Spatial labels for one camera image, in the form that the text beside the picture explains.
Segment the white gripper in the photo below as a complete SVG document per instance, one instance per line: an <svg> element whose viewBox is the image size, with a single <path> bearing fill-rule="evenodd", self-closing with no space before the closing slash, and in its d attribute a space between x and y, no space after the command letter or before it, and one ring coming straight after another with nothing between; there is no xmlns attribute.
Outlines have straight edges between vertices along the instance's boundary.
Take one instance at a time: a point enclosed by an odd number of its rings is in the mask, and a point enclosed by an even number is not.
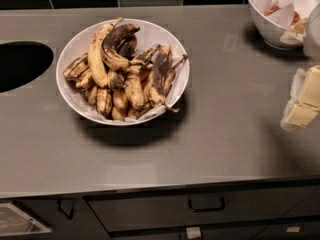
<svg viewBox="0 0 320 240"><path fill-rule="evenodd" d="M320 60L320 4L311 12L303 38L304 54ZM320 66L299 68L293 77L290 99L284 109L280 126L293 132L308 126L320 114Z"/></svg>

